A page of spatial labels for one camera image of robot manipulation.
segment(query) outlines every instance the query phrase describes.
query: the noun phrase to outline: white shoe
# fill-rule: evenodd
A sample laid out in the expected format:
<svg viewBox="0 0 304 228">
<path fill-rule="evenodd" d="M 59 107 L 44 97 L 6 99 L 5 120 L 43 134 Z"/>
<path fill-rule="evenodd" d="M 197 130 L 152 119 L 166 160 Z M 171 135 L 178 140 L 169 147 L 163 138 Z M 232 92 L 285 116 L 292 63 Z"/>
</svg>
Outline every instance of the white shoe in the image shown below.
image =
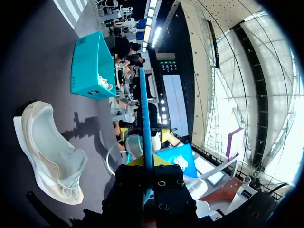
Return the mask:
<svg viewBox="0 0 304 228">
<path fill-rule="evenodd" d="M 26 107 L 21 117 L 14 117 L 20 146 L 34 170 L 38 186 L 48 196 L 65 204 L 80 204 L 83 193 L 80 175 L 87 157 L 59 133 L 53 108 L 44 102 Z"/>
<path fill-rule="evenodd" d="M 98 76 L 98 84 L 102 85 L 104 88 L 108 90 L 113 89 L 113 85 L 108 83 L 107 79 L 102 78 L 100 75 Z"/>
</svg>

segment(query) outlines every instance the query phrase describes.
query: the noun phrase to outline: metal beam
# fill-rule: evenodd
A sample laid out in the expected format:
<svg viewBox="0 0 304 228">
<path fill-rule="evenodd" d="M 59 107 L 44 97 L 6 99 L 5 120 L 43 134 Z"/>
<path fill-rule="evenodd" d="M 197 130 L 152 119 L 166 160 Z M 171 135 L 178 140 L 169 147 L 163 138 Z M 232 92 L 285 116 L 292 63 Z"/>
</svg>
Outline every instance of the metal beam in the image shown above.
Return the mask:
<svg viewBox="0 0 304 228">
<path fill-rule="evenodd" d="M 268 98 L 266 83 L 257 53 L 255 52 L 246 32 L 243 30 L 240 23 L 234 26 L 232 30 L 235 32 L 243 49 L 245 50 L 256 85 L 258 120 L 256 147 L 254 149 L 252 164 L 255 167 L 259 167 L 263 159 L 268 130 Z"/>
</svg>

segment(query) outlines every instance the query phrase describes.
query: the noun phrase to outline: white chair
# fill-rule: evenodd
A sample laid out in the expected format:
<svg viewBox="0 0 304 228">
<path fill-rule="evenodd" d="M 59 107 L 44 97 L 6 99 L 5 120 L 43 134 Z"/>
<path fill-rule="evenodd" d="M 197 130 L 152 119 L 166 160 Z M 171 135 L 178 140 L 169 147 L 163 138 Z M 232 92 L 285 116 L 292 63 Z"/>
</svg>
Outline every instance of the white chair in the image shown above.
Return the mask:
<svg viewBox="0 0 304 228">
<path fill-rule="evenodd" d="M 97 11 L 101 10 L 104 7 L 118 7 L 118 2 L 113 0 L 113 5 L 107 5 L 108 0 L 95 0 Z"/>
</svg>

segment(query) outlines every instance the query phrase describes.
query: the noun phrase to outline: shoe sole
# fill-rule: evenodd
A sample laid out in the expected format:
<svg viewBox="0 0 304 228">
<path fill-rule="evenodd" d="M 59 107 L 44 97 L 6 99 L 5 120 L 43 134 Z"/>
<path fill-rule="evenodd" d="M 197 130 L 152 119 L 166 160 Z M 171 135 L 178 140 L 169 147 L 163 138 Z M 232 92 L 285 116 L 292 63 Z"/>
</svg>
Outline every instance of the shoe sole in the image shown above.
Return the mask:
<svg viewBox="0 0 304 228">
<path fill-rule="evenodd" d="M 36 171 L 36 167 L 35 167 L 34 161 L 32 160 L 32 158 L 31 158 L 31 156 L 29 154 L 28 148 L 26 146 L 26 143 L 25 143 L 25 138 L 24 138 L 23 131 L 22 131 L 21 116 L 15 116 L 14 119 L 13 119 L 13 121 L 14 121 L 14 126 L 15 126 L 15 131 L 16 131 L 18 142 L 20 144 L 21 149 L 23 150 L 23 152 L 27 156 L 28 160 L 30 161 L 30 164 L 32 165 L 37 185 L 49 197 L 51 197 L 51 198 L 53 198 L 53 199 L 55 199 L 55 200 L 57 200 L 59 202 L 62 202 L 61 199 L 57 199 L 52 194 L 50 194 L 50 192 L 44 186 L 44 184 L 43 184 L 43 182 L 41 180 L 41 177 L 39 176 L 39 174 Z"/>
</svg>

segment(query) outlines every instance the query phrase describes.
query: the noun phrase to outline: teal box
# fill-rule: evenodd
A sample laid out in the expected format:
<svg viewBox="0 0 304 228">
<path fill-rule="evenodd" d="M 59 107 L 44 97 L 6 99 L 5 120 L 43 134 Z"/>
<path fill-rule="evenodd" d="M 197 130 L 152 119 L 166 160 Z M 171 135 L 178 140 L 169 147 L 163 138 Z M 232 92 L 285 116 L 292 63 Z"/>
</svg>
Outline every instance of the teal box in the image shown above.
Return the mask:
<svg viewBox="0 0 304 228">
<path fill-rule="evenodd" d="M 98 74 L 113 85 L 112 90 L 98 84 Z M 98 100 L 116 96 L 114 60 L 101 32 L 76 41 L 71 93 Z"/>
</svg>

